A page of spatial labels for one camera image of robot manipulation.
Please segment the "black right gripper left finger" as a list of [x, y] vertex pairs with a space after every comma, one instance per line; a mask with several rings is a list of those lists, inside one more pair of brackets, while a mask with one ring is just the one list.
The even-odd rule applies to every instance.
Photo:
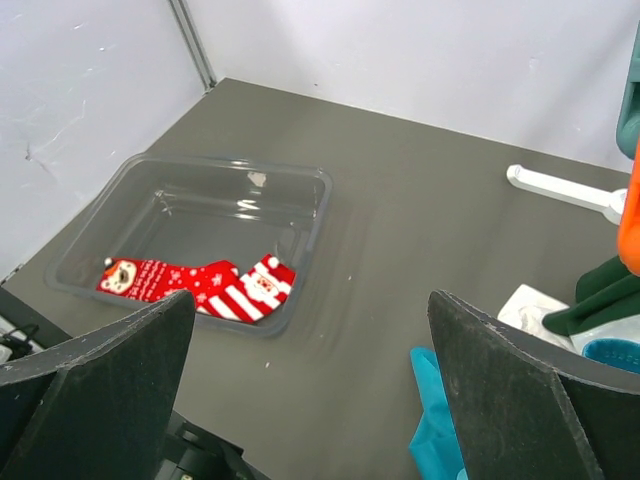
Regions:
[[154, 478], [194, 319], [178, 292], [3, 364], [2, 478]]

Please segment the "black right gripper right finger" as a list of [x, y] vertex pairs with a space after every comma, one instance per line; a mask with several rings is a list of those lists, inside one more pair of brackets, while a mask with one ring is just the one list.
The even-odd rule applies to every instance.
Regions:
[[636, 479], [639, 376], [437, 290], [427, 315], [471, 479]]

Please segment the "red striped santa sock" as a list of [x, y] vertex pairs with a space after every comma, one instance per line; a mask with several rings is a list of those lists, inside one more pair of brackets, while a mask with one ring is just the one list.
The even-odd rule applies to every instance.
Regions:
[[296, 272], [272, 254], [248, 272], [210, 294], [196, 311], [212, 317], [254, 324], [273, 314], [289, 298]]

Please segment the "white round clip hanger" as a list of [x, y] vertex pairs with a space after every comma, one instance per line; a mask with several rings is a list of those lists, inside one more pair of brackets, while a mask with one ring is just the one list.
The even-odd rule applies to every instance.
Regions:
[[616, 143], [633, 161], [618, 230], [618, 254], [628, 270], [639, 275], [639, 32], [636, 32], [632, 49], [616, 127]]

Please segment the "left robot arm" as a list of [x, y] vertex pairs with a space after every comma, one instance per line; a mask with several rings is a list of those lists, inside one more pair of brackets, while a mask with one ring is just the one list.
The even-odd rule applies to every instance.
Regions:
[[2, 364], [39, 353], [70, 338], [31, 306], [1, 289]]

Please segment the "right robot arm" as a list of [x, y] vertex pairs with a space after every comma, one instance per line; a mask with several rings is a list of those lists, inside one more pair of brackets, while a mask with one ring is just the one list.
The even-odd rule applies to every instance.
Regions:
[[[241, 447], [179, 414], [195, 320], [172, 294], [38, 347], [46, 320], [8, 292], [1, 315], [5, 479], [258, 479]], [[433, 348], [410, 354], [423, 415], [410, 443], [426, 479], [635, 479], [639, 348], [581, 354], [432, 293]]]

